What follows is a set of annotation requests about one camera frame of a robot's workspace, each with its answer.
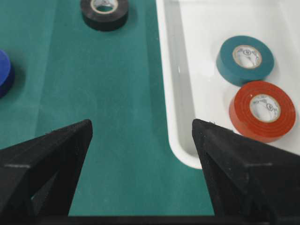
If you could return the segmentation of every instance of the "tape label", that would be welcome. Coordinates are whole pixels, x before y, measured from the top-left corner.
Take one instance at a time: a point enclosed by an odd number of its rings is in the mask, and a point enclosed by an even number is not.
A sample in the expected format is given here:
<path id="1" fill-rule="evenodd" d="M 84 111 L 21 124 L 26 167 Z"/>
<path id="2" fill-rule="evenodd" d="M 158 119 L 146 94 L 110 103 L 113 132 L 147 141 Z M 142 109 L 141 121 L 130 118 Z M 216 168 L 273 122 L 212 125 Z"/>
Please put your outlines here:
<path id="1" fill-rule="evenodd" d="M 241 67 L 246 69 L 254 69 L 262 63 L 261 53 L 250 45 L 239 45 L 233 53 L 234 61 Z"/>
<path id="2" fill-rule="evenodd" d="M 271 123 L 280 116 L 280 105 L 273 97 L 259 94 L 250 101 L 250 111 L 259 121 Z"/>

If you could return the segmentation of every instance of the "green mat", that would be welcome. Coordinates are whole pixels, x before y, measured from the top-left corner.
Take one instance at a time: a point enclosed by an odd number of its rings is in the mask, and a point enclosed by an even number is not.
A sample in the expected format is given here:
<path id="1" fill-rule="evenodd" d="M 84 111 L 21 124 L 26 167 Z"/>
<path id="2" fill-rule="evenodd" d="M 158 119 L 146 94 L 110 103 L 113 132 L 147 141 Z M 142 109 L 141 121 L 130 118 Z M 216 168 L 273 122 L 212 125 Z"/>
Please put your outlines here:
<path id="1" fill-rule="evenodd" d="M 70 215 L 212 215 L 202 171 L 169 147 L 154 0 L 97 32 L 79 0 L 0 1 L 0 49 L 16 70 L 0 99 L 0 149 L 83 119 L 93 139 Z"/>

